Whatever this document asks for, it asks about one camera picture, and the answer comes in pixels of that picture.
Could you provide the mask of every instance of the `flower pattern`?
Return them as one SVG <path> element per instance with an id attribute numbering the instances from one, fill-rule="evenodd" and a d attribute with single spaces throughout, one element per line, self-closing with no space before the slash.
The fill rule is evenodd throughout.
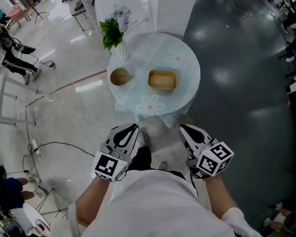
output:
<path id="1" fill-rule="evenodd" d="M 152 95 L 150 99 L 148 99 L 147 96 L 142 95 L 141 100 L 143 104 L 137 105 L 136 111 L 141 112 L 145 116 L 159 115 L 158 111 L 164 109 L 163 103 L 157 103 L 157 95 Z"/>
<path id="2" fill-rule="evenodd" d="M 175 50 L 170 50 L 170 56 L 166 57 L 166 61 L 171 62 L 171 67 L 173 69 L 182 68 L 186 69 L 186 62 L 189 60 L 188 57 L 184 56 L 183 50 L 176 52 Z"/>

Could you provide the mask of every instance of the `green leaves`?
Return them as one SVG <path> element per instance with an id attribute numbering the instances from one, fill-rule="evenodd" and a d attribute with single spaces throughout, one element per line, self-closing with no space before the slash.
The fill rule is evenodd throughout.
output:
<path id="1" fill-rule="evenodd" d="M 100 21 L 100 28 L 104 33 L 102 40 L 103 47 L 110 50 L 113 46 L 117 47 L 123 39 L 123 34 L 119 31 L 118 23 L 115 19 L 106 19 L 105 22 Z"/>

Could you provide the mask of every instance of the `robotic glove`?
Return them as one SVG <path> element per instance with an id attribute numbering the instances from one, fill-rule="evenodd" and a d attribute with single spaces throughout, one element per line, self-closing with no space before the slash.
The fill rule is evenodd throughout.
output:
<path id="1" fill-rule="evenodd" d="M 186 164 L 195 177 L 201 173 L 202 179 L 215 176 L 227 168 L 233 157 L 233 151 L 217 139 L 194 125 L 181 124 L 180 137 L 185 147 L 190 151 Z"/>
<path id="2" fill-rule="evenodd" d="M 113 183 L 120 179 L 132 163 L 130 155 L 138 133 L 136 124 L 124 124 L 110 131 L 101 150 L 95 154 L 92 169 L 98 177 Z"/>

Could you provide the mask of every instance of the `white sleeve cuff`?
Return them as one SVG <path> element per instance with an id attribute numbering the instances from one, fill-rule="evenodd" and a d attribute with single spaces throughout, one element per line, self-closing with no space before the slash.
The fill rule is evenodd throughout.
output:
<path id="1" fill-rule="evenodd" d="M 242 211 L 232 207 L 222 216 L 222 221 L 230 225 L 234 232 L 243 237 L 261 237 L 261 235 L 249 226 Z"/>

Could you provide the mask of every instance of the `gray floor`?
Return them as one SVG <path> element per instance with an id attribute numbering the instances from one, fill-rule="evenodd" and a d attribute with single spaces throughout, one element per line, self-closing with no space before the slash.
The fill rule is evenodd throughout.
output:
<path id="1" fill-rule="evenodd" d="M 246 10 L 249 0 L 235 0 Z M 268 11 L 253 1 L 253 14 Z M 225 0 L 196 0 L 184 41 L 201 65 L 201 83 L 191 107 L 196 124 L 225 141 L 235 157 L 225 184 L 256 229 L 271 204 L 293 190 L 295 135 L 287 105 L 286 47 L 270 15 L 246 17 Z"/>

